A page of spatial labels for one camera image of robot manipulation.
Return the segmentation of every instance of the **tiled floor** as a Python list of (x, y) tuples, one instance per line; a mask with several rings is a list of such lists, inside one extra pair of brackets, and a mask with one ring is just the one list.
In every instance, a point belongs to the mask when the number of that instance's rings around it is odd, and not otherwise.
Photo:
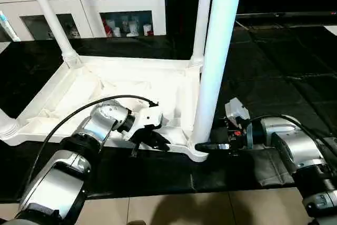
[[(301, 200), (294, 188), (89, 200), (77, 224), (307, 225)], [(0, 217), (10, 219), (16, 210), (16, 204), (0, 204)]]

